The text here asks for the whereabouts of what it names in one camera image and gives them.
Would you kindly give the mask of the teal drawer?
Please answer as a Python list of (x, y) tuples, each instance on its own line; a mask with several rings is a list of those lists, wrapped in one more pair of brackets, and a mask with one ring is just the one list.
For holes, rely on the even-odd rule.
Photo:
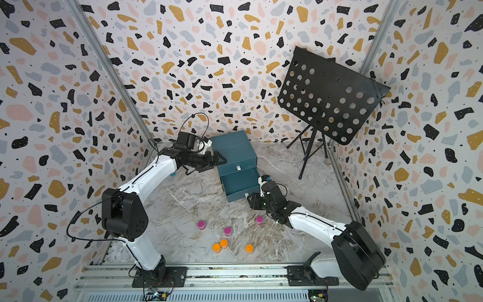
[(257, 168), (246, 169), (221, 176), (221, 184), (227, 202), (231, 203), (246, 198), (246, 195), (260, 193), (260, 174)]

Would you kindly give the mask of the orange paint can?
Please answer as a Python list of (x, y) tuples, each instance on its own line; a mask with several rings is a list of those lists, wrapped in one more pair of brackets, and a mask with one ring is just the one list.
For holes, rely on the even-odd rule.
[(221, 246), (222, 249), (227, 249), (228, 248), (228, 240), (227, 239), (220, 240), (220, 246)]
[(215, 253), (221, 252), (221, 245), (219, 243), (216, 243), (216, 244), (213, 245), (213, 252), (215, 252)]
[(246, 247), (245, 247), (245, 251), (246, 251), (246, 253), (248, 253), (248, 254), (253, 253), (253, 251), (254, 251), (254, 246), (253, 246), (253, 245), (251, 245), (251, 244), (247, 244), (247, 245), (246, 245)]

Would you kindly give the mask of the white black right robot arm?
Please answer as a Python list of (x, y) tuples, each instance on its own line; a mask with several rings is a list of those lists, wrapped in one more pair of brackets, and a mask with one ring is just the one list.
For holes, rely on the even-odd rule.
[(269, 176), (259, 177), (259, 185), (259, 192), (245, 195), (251, 209), (265, 211), (276, 223), (311, 235), (334, 253), (333, 259), (325, 259), (315, 252), (303, 265), (288, 267), (290, 286), (329, 287), (342, 278), (364, 291), (379, 277), (386, 258), (361, 223), (338, 223), (310, 212), (287, 200)]

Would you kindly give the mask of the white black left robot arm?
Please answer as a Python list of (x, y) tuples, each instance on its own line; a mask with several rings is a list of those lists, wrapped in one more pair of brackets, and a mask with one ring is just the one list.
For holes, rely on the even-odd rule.
[(120, 186), (107, 189), (103, 195), (101, 222), (103, 228), (121, 241), (135, 260), (141, 276), (160, 282), (166, 275), (166, 260), (155, 249), (148, 233), (145, 200), (154, 189), (179, 168), (205, 172), (227, 163), (218, 151), (210, 151), (212, 141), (192, 133), (181, 132), (172, 147), (158, 149), (157, 155), (140, 175)]

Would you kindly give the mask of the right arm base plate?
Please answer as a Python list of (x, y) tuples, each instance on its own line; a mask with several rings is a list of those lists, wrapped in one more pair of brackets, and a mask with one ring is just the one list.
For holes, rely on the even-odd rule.
[(288, 266), (286, 269), (290, 286), (338, 286), (340, 284), (338, 278), (319, 277), (310, 266)]

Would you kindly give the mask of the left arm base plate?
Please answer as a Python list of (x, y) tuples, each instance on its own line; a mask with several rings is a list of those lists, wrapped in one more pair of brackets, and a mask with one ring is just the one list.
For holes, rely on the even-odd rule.
[(183, 288), (186, 277), (187, 267), (175, 266), (157, 268), (153, 271), (137, 270), (132, 282), (133, 288)]

